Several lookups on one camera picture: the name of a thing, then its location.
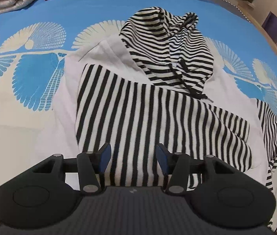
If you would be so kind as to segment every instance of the black and white striped fabric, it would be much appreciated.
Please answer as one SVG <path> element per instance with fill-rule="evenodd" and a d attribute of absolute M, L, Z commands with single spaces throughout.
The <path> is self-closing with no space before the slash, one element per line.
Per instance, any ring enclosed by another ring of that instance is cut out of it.
<path fill-rule="evenodd" d="M 202 93 L 214 58 L 197 22 L 195 13 L 174 16 L 159 7 L 146 8 L 125 22 L 120 37 L 154 85 L 185 88 L 183 81 Z"/>
<path fill-rule="evenodd" d="M 101 183 L 121 186 L 166 185 L 155 147 L 192 158 L 215 155 L 244 172 L 252 156 L 246 144 L 249 123 L 183 93 L 131 82 L 101 65 L 87 64 L 79 85 L 76 138 L 79 150 L 112 147 Z M 201 183 L 190 176 L 189 188 Z"/>
<path fill-rule="evenodd" d="M 266 187 L 272 191 L 272 172 L 274 172 L 277 167 L 277 116 L 270 109 L 269 104 L 263 101 L 257 100 L 257 108 L 269 162 Z"/>

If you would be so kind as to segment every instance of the blue bedspread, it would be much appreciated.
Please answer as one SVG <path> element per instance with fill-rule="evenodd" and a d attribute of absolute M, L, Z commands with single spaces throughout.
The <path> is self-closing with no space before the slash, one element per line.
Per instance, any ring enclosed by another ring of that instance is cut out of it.
<path fill-rule="evenodd" d="M 197 28 L 225 61 L 224 70 L 250 98 L 277 114 L 277 56 L 249 22 L 206 0 L 37 0 L 0 15 L 0 80 L 14 70 L 11 91 L 34 111 L 49 110 L 64 73 L 64 56 L 117 33 L 136 11 L 159 6 L 174 15 L 192 11 Z"/>

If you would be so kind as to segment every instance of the bed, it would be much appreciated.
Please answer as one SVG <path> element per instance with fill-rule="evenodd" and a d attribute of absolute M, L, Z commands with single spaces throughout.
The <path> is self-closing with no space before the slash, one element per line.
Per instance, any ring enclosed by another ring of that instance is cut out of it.
<path fill-rule="evenodd" d="M 151 6 L 175 15 L 195 12 L 197 28 L 223 58 L 225 72 L 277 115 L 277 55 L 224 0 L 36 0 L 0 15 L 0 184 L 30 166 L 28 153 L 53 121 L 52 97 L 64 74 L 64 57 L 118 33 L 136 11 Z M 273 183 L 277 198 L 277 171 Z"/>

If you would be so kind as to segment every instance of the circular pad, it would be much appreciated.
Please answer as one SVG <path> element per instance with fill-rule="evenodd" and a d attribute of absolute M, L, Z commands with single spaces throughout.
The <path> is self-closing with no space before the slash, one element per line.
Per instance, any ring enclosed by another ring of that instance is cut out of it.
<path fill-rule="evenodd" d="M 56 176 L 30 173 L 0 186 L 0 224 L 38 229 L 55 224 L 74 210 L 78 194 Z"/>
<path fill-rule="evenodd" d="M 224 228 L 266 225 L 275 209 L 273 193 L 246 175 L 216 175 L 185 198 L 198 216 Z"/>

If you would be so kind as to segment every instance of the drawstring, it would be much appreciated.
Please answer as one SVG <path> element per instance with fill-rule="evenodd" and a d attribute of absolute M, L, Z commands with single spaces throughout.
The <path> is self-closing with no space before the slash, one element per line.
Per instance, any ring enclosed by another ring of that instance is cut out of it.
<path fill-rule="evenodd" d="M 185 65 L 184 62 L 181 63 L 181 66 L 182 66 L 182 68 L 183 68 L 186 72 L 190 72 L 190 70 L 186 67 L 186 65 Z M 175 71 L 175 70 L 173 69 L 173 67 L 172 67 L 172 64 L 169 64 L 169 67 L 170 67 L 170 70 L 172 71 L 172 73 L 176 76 L 176 78 L 179 79 L 179 81 L 182 83 L 182 85 L 184 85 L 185 88 L 189 91 L 189 94 L 190 94 L 191 97 L 193 97 L 193 98 L 195 98 L 195 99 L 199 99 L 199 100 L 201 100 L 201 99 L 207 99 L 207 100 L 213 102 L 212 100 L 210 100 L 210 99 L 207 97 L 207 95 L 205 95 L 205 94 L 199 94 L 198 92 L 196 92 L 196 90 L 194 90 L 193 88 L 190 88 L 190 87 L 184 82 L 184 80 L 182 79 L 182 74 L 181 74 L 181 75 L 178 75 L 178 74 L 176 73 L 176 71 Z"/>

